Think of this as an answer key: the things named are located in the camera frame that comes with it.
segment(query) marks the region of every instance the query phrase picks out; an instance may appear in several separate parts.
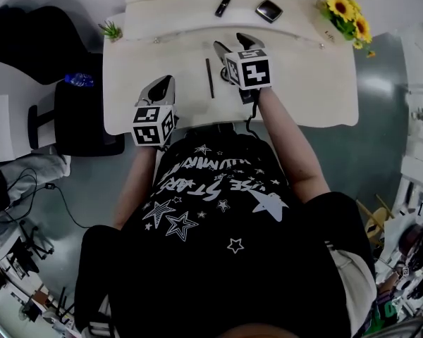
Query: water bottle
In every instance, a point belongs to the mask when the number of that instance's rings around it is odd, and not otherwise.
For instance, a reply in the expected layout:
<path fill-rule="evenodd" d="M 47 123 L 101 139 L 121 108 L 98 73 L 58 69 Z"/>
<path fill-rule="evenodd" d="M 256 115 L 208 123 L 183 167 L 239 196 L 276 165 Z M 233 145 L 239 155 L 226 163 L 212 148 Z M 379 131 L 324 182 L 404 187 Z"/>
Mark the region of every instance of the water bottle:
<path fill-rule="evenodd" d="M 93 87 L 94 80 L 91 75 L 88 74 L 66 74 L 64 81 L 69 84 L 75 85 L 76 87 Z"/>

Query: white star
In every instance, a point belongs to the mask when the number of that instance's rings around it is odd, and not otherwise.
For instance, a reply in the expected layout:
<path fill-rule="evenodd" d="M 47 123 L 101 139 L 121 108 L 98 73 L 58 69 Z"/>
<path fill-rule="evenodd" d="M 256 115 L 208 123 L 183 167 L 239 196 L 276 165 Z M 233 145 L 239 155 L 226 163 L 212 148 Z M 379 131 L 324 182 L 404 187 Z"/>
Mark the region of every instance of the white star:
<path fill-rule="evenodd" d="M 249 193 L 251 193 L 256 200 L 259 201 L 259 205 L 257 205 L 253 213 L 259 212 L 259 211 L 268 211 L 272 215 L 274 219 L 276 219 L 278 222 L 282 221 L 282 207 L 288 208 L 288 205 L 285 204 L 279 195 L 276 193 L 270 193 L 268 195 L 256 192 L 255 190 L 250 190 Z"/>
<path fill-rule="evenodd" d="M 158 204 L 157 202 L 155 202 L 154 208 L 143 218 L 143 220 L 150 217 L 154 217 L 155 229 L 157 229 L 163 214 L 169 213 L 171 211 L 176 211 L 175 209 L 168 207 L 168 204 L 170 202 L 171 200 L 165 201 L 163 204 Z"/>
<path fill-rule="evenodd" d="M 227 174 L 223 174 L 221 173 L 220 175 L 217 175 L 216 177 L 214 177 L 215 180 L 222 180 Z"/>
<path fill-rule="evenodd" d="M 221 211 L 224 213 L 226 209 L 230 209 L 231 207 L 227 205 L 227 200 L 220 200 L 217 208 L 221 208 Z"/>
<path fill-rule="evenodd" d="M 212 150 L 208 149 L 204 144 L 204 145 L 200 146 L 199 148 L 196 148 L 195 153 L 201 152 L 201 153 L 204 153 L 204 155 L 207 155 L 208 151 L 212 151 Z"/>
<path fill-rule="evenodd" d="M 166 218 L 171 222 L 166 236 L 176 233 L 183 241 L 186 240 L 187 230 L 199 225 L 192 220 L 188 220 L 188 212 L 182 214 L 179 218 L 171 217 L 170 215 L 167 215 Z"/>
<path fill-rule="evenodd" d="M 240 251 L 242 249 L 244 249 L 245 247 L 241 245 L 241 239 L 232 239 L 231 238 L 231 243 L 227 246 L 227 249 L 232 249 L 234 254 L 237 254 L 237 251 Z"/>

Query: floor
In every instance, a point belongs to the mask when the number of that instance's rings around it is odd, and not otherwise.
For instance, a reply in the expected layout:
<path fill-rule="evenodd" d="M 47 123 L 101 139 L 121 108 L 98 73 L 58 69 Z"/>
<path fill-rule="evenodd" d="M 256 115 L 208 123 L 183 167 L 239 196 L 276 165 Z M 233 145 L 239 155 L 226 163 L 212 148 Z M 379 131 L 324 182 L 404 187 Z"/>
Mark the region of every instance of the floor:
<path fill-rule="evenodd" d="M 376 58 L 368 59 L 365 52 L 355 52 L 359 123 L 354 127 L 303 127 L 302 131 L 318 155 L 330 188 L 375 209 L 374 194 L 393 204 L 400 180 L 407 137 L 407 106 L 400 86 L 407 82 L 407 74 L 399 37 L 381 35 L 372 47 Z M 268 139 L 263 124 L 254 123 L 253 129 L 262 139 Z M 244 131 L 243 124 L 237 124 L 237 131 Z M 71 176 L 56 183 L 80 224 L 111 224 L 116 200 L 136 152 L 130 135 L 126 143 L 120 156 L 74 157 Z M 53 256 L 39 263 L 40 276 L 55 294 L 66 287 L 69 303 L 73 300 L 85 231 L 73 224 L 56 190 L 38 192 L 30 217 L 55 248 Z M 103 268 L 109 269 L 109 262 L 104 261 Z"/>

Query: yellow flower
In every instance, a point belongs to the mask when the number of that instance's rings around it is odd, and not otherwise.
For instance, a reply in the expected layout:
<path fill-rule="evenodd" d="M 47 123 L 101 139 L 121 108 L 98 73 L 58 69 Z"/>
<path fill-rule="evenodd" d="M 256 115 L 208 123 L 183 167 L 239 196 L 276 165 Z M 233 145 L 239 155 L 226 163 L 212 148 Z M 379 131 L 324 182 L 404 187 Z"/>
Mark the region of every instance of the yellow flower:
<path fill-rule="evenodd" d="M 354 8 L 354 11 L 356 13 L 360 13 L 362 11 L 362 7 L 359 5 L 359 3 L 356 0 L 348 0 L 348 2 Z"/>
<path fill-rule="evenodd" d="M 364 44 L 362 44 L 362 42 L 360 40 L 356 40 L 354 42 L 354 44 L 352 44 L 357 50 L 360 50 L 361 48 L 364 47 Z"/>
<path fill-rule="evenodd" d="M 355 26 L 355 37 L 358 39 L 363 39 L 366 42 L 371 42 L 372 36 L 369 33 L 369 24 L 367 19 L 363 15 L 357 14 L 354 20 Z"/>
<path fill-rule="evenodd" d="M 341 16 L 345 23 L 354 19 L 354 8 L 348 0 L 326 0 L 329 10 L 337 16 Z"/>

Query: black t-shirt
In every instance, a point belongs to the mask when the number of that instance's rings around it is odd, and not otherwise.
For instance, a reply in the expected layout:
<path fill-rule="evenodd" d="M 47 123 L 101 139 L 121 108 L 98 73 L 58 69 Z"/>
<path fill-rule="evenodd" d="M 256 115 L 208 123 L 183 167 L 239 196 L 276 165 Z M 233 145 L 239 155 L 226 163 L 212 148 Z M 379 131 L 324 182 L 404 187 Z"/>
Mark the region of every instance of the black t-shirt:
<path fill-rule="evenodd" d="M 174 144 L 120 234 L 110 304 L 121 337 L 217 337 L 246 323 L 349 337 L 325 242 L 374 271 L 354 201 L 301 204 L 270 146 L 247 135 Z"/>

